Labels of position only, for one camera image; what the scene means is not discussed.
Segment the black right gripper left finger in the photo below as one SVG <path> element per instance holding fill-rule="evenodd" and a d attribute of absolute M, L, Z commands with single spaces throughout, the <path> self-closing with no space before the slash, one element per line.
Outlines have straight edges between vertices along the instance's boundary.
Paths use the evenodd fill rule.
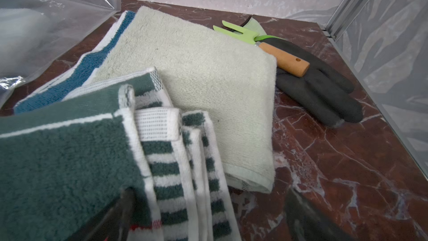
<path fill-rule="evenodd" d="M 132 187 L 129 187 L 72 234 L 68 240 L 126 241 L 135 208 L 136 193 Z"/>

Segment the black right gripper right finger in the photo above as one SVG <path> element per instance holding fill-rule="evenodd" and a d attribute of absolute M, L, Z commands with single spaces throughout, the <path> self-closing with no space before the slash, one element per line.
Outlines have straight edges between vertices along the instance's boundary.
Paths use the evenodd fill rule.
<path fill-rule="evenodd" d="M 294 188 L 290 188 L 286 194 L 284 213 L 289 233 L 294 241 L 354 240 Z"/>

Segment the clear plastic vacuum bag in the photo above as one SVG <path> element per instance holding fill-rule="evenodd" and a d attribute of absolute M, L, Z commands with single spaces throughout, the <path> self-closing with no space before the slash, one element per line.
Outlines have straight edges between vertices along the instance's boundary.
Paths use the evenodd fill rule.
<path fill-rule="evenodd" d="M 1 103 L 120 9 L 120 0 L 1 0 Z"/>

